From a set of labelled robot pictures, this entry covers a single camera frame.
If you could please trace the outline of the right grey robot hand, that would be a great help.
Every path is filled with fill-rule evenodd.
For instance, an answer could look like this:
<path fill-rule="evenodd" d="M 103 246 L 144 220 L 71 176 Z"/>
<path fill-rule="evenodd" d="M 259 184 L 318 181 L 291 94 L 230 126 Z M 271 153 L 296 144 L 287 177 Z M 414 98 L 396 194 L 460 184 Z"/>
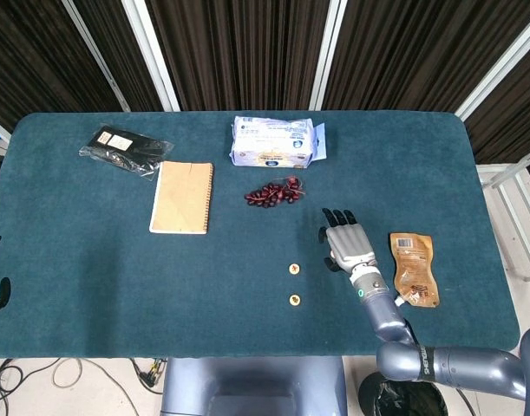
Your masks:
<path fill-rule="evenodd" d="M 324 259 L 330 271 L 350 275 L 357 267 L 376 267 L 376 255 L 364 228 L 349 210 L 322 209 L 328 226 L 321 226 L 318 242 L 327 242 L 331 253 Z"/>

